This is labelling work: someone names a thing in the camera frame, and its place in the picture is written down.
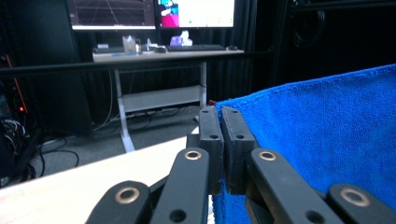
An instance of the blue towel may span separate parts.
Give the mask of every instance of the blue towel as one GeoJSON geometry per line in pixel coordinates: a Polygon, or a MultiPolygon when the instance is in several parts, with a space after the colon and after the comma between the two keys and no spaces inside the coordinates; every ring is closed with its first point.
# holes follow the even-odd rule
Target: blue towel
{"type": "MultiPolygon", "coordinates": [[[[274,87],[217,110],[223,105],[312,188],[353,184],[396,210],[396,64],[274,87]]],[[[244,200],[223,188],[213,198],[216,223],[249,223],[244,200]]]]}

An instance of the white table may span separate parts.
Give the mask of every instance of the white table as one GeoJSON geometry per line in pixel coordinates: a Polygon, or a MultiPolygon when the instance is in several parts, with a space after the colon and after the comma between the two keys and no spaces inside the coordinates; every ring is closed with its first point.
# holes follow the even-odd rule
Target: white table
{"type": "Polygon", "coordinates": [[[126,180],[155,184],[185,147],[182,137],[0,189],[0,223],[85,223],[108,189],[126,180]]]}
{"type": "MultiPolygon", "coordinates": [[[[144,52],[143,54],[126,55],[125,53],[116,54],[93,54],[95,63],[112,62],[136,62],[139,60],[152,60],[160,62],[168,59],[186,59],[203,56],[221,56],[227,54],[243,53],[242,50],[214,50],[214,51],[189,51],[189,52],[144,52]]],[[[199,85],[184,88],[175,88],[162,91],[146,91],[141,93],[123,95],[120,84],[120,69],[114,70],[117,86],[117,97],[120,110],[121,138],[126,152],[134,151],[134,144],[128,132],[126,122],[127,112],[134,112],[150,108],[180,105],[191,102],[200,102],[201,108],[206,106],[206,62],[198,64],[201,69],[201,82],[199,85]]]]}

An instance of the gray floor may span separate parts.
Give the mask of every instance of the gray floor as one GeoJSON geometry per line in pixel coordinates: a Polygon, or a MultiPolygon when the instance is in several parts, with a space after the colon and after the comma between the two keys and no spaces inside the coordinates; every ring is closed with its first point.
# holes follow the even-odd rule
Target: gray floor
{"type": "MultiPolygon", "coordinates": [[[[199,110],[199,106],[190,105],[129,118],[129,132],[135,149],[139,150],[191,133],[198,126],[194,118],[199,110]]],[[[81,166],[118,156],[125,153],[120,139],[120,122],[112,121],[105,128],[96,131],[93,137],[70,136],[47,142],[43,145],[42,152],[45,161],[44,175],[74,168],[77,161],[78,166],[81,166]]],[[[39,155],[30,163],[35,167],[36,177],[39,178],[43,167],[39,155]]]]}

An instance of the monitor screen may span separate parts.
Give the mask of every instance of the monitor screen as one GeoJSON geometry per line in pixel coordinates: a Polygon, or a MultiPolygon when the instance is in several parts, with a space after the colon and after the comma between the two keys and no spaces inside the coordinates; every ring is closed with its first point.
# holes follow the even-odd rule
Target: monitor screen
{"type": "Polygon", "coordinates": [[[67,0],[73,30],[155,29],[153,0],[67,0]]]}
{"type": "Polygon", "coordinates": [[[160,27],[233,27],[234,0],[158,0],[160,27]]]}

